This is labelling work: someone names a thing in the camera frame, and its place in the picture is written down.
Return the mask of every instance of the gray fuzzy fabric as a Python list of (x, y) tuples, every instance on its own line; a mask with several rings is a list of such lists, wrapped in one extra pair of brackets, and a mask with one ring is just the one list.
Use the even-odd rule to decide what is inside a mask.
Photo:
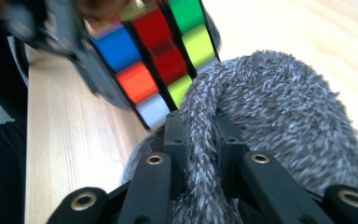
[[(358, 140), (345, 107), (328, 84), (291, 55), (258, 51), (216, 63), (200, 74), (181, 108), (189, 133), (186, 192), (173, 202), (174, 223), (241, 223), (224, 197), (213, 162), (213, 117), (225, 112), (251, 150), (267, 151), (304, 188), (358, 188)], [(123, 181), (131, 179), (155, 134), (132, 153)]]

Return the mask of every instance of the light wood surface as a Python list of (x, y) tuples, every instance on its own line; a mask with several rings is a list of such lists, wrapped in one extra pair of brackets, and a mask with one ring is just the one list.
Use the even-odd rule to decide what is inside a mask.
[[(204, 0), (223, 60), (259, 49), (291, 53), (323, 74), (358, 130), (358, 0)], [(26, 223), (46, 223), (73, 190), (119, 184), (145, 136), (131, 112), (93, 96), (65, 59), (32, 52)]]

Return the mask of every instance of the gray plush toy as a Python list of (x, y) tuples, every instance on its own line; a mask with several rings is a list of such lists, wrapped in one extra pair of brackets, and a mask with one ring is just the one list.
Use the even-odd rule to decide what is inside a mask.
[[(213, 116), (225, 112), (251, 150), (271, 153), (300, 186), (358, 188), (358, 140), (345, 108), (323, 78), (291, 55), (258, 51), (216, 63), (190, 86), (181, 107), (189, 133), (186, 192), (173, 202), (174, 223), (241, 223), (213, 168)], [(123, 181), (156, 135), (132, 153)]]

